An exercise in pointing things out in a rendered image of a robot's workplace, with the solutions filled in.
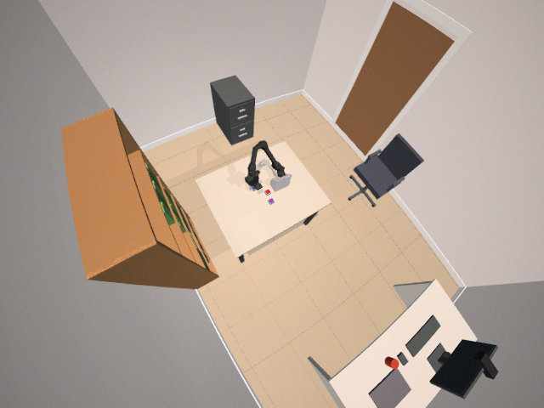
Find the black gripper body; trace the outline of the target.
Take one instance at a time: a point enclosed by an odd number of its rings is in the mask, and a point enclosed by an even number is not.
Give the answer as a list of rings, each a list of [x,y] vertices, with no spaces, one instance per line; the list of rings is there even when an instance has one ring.
[[[258,179],[259,179],[259,178],[258,178]],[[255,181],[255,185],[256,185],[255,188],[256,188],[256,190],[260,190],[260,189],[263,188],[263,186],[262,186],[261,184],[259,184],[259,182],[258,182],[259,180],[258,180],[258,179],[254,179],[254,180],[253,180],[253,181]]]

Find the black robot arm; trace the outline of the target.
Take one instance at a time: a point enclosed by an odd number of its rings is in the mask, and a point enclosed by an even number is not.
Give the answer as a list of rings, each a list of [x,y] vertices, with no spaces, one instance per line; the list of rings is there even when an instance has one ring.
[[[270,152],[268,148],[268,144],[266,140],[260,140],[255,146],[252,147],[251,161],[247,167],[248,172],[247,172],[247,176],[245,177],[245,181],[247,184],[249,184],[249,186],[253,186],[253,183],[255,184],[255,181],[253,180],[258,179],[258,174],[260,173],[258,170],[256,171],[256,158],[257,158],[258,149],[260,148],[265,152],[267,157],[272,161],[271,166],[273,167],[273,169],[277,171],[278,176],[283,177],[286,175],[284,171],[285,167],[282,166],[274,158],[274,156],[272,155],[272,153]]]

